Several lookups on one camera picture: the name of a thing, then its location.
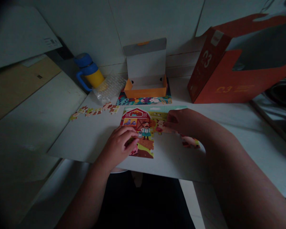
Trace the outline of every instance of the orange tab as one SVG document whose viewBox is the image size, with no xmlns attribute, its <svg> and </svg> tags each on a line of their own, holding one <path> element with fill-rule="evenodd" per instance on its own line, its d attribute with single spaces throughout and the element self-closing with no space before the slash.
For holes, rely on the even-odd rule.
<svg viewBox="0 0 286 229">
<path fill-rule="evenodd" d="M 138 46 L 141 46 L 141 45 L 147 45 L 148 43 L 149 43 L 149 41 L 142 42 L 142 43 L 138 43 Z"/>
</svg>

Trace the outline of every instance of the white table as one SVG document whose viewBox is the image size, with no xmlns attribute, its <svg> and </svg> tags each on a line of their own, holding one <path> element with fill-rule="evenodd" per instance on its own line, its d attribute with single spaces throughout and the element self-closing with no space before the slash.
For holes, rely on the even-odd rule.
<svg viewBox="0 0 286 229">
<path fill-rule="evenodd" d="M 187 106 L 231 131 L 256 164 L 286 197 L 286 143 L 249 104 L 192 104 L 187 91 L 189 77 L 169 79 L 173 106 Z M 90 93 L 82 106 L 100 108 Z M 68 123 L 49 150 L 49 155 L 94 162 L 111 132 L 120 124 L 124 107 Z M 133 171 L 198 182 L 209 182 L 204 147 L 186 149 L 174 134 L 154 135 L 154 159 L 129 156 L 118 167 Z"/>
</svg>

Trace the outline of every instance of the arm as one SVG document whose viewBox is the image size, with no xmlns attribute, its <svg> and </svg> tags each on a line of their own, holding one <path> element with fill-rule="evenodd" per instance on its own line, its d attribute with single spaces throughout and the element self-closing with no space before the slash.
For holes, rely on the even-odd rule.
<svg viewBox="0 0 286 229">
<path fill-rule="evenodd" d="M 137 137 L 132 127 L 118 127 L 109 137 L 103 151 L 89 169 L 81 187 L 59 220 L 57 228 L 92 228 L 98 220 L 110 171 L 136 147 Z"/>
<path fill-rule="evenodd" d="M 230 228 L 286 228 L 286 199 L 227 129 L 190 109 L 164 125 L 205 146 L 212 183 Z"/>
</svg>

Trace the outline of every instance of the yellow water bottle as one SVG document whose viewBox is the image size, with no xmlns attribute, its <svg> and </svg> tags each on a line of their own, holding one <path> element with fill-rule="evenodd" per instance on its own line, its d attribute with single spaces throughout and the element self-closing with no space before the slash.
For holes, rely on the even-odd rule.
<svg viewBox="0 0 286 229">
<path fill-rule="evenodd" d="M 77 55 L 74 57 L 74 62 L 80 68 L 80 71 L 76 73 L 76 78 L 85 90 L 92 91 L 92 88 L 89 88 L 85 84 L 81 78 L 82 75 L 86 77 L 93 88 L 97 88 L 105 80 L 98 66 L 93 62 L 89 54 L 82 53 Z"/>
</svg>

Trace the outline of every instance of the floor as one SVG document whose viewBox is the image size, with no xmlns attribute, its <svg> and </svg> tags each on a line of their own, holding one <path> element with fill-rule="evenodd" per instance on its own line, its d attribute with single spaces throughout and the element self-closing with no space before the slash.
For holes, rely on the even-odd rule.
<svg viewBox="0 0 286 229">
<path fill-rule="evenodd" d="M 76 194 L 88 169 L 88 163 L 64 159 L 17 228 L 54 228 Z M 135 172 L 133 177 L 136 186 L 139 187 L 142 173 Z M 179 182 L 196 229 L 227 228 L 210 184 L 186 180 Z"/>
</svg>

